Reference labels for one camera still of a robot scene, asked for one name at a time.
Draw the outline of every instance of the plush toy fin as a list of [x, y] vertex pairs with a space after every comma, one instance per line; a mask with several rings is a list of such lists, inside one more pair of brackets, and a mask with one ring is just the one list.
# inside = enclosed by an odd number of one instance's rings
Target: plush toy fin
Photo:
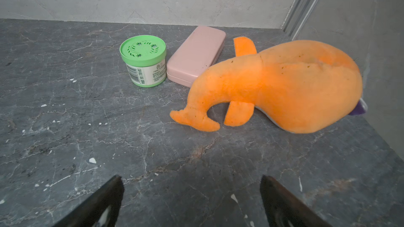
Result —
[[[256, 54], [256, 48], [252, 40], [247, 37], [233, 39], [235, 56]], [[253, 103], [231, 101], [225, 117], [225, 125], [240, 126], [251, 118], [254, 113]]]
[[247, 37], [237, 37], [233, 39], [235, 56], [256, 54], [256, 48], [252, 40]]
[[253, 103], [243, 103], [238, 101], [231, 101], [227, 109], [225, 125], [240, 126], [251, 118], [254, 113]]
[[172, 110], [170, 116], [175, 122], [192, 126], [200, 131], [217, 131], [220, 129], [219, 123], [208, 118], [206, 112], [193, 108], [185, 108], [179, 111]]

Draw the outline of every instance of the perforated lid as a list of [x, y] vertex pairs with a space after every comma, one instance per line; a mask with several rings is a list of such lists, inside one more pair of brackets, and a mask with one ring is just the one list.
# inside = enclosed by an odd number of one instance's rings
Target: perforated lid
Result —
[[125, 63], [135, 67], [148, 67], [166, 56], [166, 44], [152, 35], [139, 35], [125, 40], [120, 48]]

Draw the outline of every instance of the green jar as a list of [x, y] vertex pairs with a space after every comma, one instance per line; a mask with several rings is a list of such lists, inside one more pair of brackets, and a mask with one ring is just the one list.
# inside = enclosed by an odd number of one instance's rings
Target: green jar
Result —
[[119, 51], [137, 86], [154, 87], [166, 78], [166, 44], [159, 37], [139, 35], [129, 38], [121, 44]]

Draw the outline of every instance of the white debris speck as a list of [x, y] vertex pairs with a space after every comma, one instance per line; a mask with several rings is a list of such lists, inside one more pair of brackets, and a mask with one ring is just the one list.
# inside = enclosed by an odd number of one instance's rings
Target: white debris speck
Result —
[[238, 200], [237, 200], [237, 198], [235, 197], [234, 194], [232, 194], [232, 195], [230, 196], [230, 198], [233, 199], [233, 200], [235, 200], [236, 203], [238, 203]]
[[303, 192], [303, 186], [302, 186], [302, 182], [300, 181], [300, 176], [299, 176], [299, 186], [300, 186], [300, 192]]

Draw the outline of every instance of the orange plush toy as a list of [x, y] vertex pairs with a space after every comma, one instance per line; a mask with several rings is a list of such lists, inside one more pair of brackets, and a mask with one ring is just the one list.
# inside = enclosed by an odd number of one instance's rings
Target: orange plush toy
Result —
[[256, 53], [245, 37], [234, 39], [236, 57], [208, 68], [193, 83], [185, 109], [171, 111], [180, 124], [216, 131], [208, 109], [230, 102], [224, 124], [245, 124], [254, 108], [280, 128], [312, 133], [349, 114], [362, 94], [356, 63], [318, 41], [292, 41]]

